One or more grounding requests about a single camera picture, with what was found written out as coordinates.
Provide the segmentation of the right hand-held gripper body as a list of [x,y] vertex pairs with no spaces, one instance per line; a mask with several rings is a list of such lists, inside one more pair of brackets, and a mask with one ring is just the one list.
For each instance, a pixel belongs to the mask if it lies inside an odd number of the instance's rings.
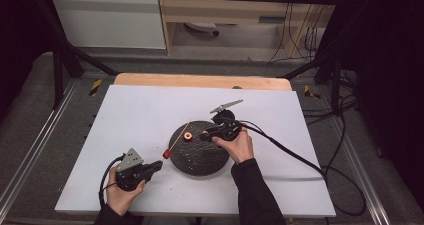
[[226,104],[221,104],[211,111],[211,114],[214,114],[212,118],[213,123],[216,124],[216,126],[222,126],[223,129],[221,133],[210,135],[218,136],[225,141],[233,141],[239,135],[242,125],[235,119],[234,113],[231,112],[229,108],[241,102],[242,99],[239,99]]

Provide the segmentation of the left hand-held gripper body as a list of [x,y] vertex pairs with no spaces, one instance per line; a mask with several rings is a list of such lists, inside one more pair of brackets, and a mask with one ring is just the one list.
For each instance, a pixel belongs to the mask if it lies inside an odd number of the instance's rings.
[[144,160],[133,148],[130,148],[116,171],[118,187],[124,191],[133,191],[141,181],[148,182],[150,180],[149,165],[144,163]]

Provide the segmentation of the round black plate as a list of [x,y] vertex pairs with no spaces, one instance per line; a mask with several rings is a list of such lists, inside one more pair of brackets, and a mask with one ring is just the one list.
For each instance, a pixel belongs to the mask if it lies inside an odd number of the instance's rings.
[[[185,124],[171,136],[172,146]],[[213,142],[202,141],[200,134],[215,124],[207,121],[193,121],[172,149],[170,160],[181,172],[192,176],[208,176],[223,168],[229,160],[227,151]]]

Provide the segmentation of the thin wooden skewer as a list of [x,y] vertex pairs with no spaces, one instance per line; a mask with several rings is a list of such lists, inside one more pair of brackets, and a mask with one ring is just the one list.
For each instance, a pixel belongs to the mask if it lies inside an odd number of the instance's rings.
[[167,148],[164,153],[162,154],[162,157],[164,160],[167,160],[171,157],[172,155],[172,149],[174,148],[174,146],[176,145],[176,143],[178,142],[178,140],[181,138],[181,136],[183,135],[183,133],[185,132],[185,130],[187,129],[187,127],[189,126],[189,123],[187,123],[184,128],[182,129],[182,131],[180,132],[180,134],[177,136],[177,138],[175,139],[174,143],[172,144],[171,147]]

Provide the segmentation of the person's right hand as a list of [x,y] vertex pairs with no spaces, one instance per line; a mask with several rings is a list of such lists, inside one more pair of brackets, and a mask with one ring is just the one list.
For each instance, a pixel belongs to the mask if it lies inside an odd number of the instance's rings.
[[243,128],[233,141],[213,137],[212,141],[224,148],[236,163],[242,163],[254,157],[253,142],[246,128]]

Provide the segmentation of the person's left hand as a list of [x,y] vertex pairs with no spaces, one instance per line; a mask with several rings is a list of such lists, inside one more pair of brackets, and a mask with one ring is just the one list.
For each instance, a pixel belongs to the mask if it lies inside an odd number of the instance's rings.
[[106,188],[107,204],[115,213],[123,216],[127,213],[135,198],[143,192],[146,182],[142,180],[133,191],[121,190],[116,185],[116,171],[116,166],[113,166],[109,171]]

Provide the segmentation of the white board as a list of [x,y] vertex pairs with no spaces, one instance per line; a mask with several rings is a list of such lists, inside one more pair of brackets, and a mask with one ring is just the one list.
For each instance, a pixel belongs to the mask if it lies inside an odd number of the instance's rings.
[[[100,181],[113,159],[133,148],[147,163],[159,160],[181,125],[208,121],[213,109],[239,99],[242,102],[230,109],[238,119],[263,130],[252,136],[254,154],[282,213],[334,216],[295,92],[124,85],[109,87],[56,211],[97,213]],[[213,175],[195,178],[166,160],[130,210],[152,216],[235,215],[237,188],[230,170],[225,165]]]

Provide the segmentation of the wooden table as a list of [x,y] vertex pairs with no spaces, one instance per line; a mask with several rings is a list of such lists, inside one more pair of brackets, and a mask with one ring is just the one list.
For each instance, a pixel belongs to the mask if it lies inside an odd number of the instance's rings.
[[287,79],[185,74],[121,73],[116,76],[114,84],[228,89],[240,87],[241,89],[278,91],[292,90],[292,86]]

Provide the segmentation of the yellow black tape strip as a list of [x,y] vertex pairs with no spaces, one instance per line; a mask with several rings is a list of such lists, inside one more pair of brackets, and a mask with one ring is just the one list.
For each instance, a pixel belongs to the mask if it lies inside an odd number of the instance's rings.
[[321,99],[321,96],[319,94],[314,94],[310,91],[310,88],[308,85],[304,85],[304,96],[312,97],[314,99]]
[[89,92],[89,96],[95,96],[95,94],[96,94],[96,92],[98,91],[98,89],[99,89],[99,87],[100,87],[101,83],[102,83],[102,79],[97,79],[97,80],[93,83],[92,88],[90,89],[90,92]]

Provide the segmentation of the grey chair base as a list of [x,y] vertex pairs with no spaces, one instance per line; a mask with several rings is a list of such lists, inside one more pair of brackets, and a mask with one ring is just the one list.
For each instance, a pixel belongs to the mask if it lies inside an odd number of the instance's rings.
[[214,23],[186,23],[186,26],[197,31],[211,33],[214,36],[219,35],[219,31]]

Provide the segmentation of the light wooden desk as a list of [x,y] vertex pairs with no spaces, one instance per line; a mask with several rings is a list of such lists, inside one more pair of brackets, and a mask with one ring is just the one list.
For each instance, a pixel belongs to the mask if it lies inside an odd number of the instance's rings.
[[159,0],[163,21],[171,23],[275,25],[286,55],[299,54],[309,28],[323,28],[333,11],[327,6],[223,0]]

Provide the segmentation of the white cabinet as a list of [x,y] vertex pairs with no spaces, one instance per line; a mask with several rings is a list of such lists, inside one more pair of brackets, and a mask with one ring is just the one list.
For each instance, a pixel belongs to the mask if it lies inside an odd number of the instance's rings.
[[166,47],[157,0],[53,0],[67,39],[78,47]]

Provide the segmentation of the black curtain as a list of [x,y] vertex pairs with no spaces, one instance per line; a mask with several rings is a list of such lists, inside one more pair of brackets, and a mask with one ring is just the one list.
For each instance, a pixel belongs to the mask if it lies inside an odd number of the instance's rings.
[[34,0],[0,0],[0,120],[22,89],[33,61],[50,50]]
[[383,152],[424,210],[424,0],[369,0],[343,65]]

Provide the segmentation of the aluminium floor rail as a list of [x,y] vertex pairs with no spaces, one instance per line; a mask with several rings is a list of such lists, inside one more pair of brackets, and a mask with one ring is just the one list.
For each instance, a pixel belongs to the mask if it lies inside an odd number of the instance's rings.
[[338,117],[335,117],[332,119],[332,121],[338,131],[338,134],[342,136],[342,148],[354,174],[355,180],[364,193],[367,208],[374,221],[374,224],[390,225],[390,219],[377,195],[377,192],[366,172],[366,169],[361,162],[357,152],[355,151],[347,132],[343,131],[344,125],[342,120]]
[[67,85],[63,100],[59,103],[58,107],[53,109],[50,113],[47,121],[44,123],[41,131],[32,143],[29,151],[19,165],[5,191],[0,196],[0,220],[7,216],[8,211],[16,200],[16,197],[34,167],[34,164],[43,151],[63,112],[67,108],[78,83],[78,79],[72,79]]

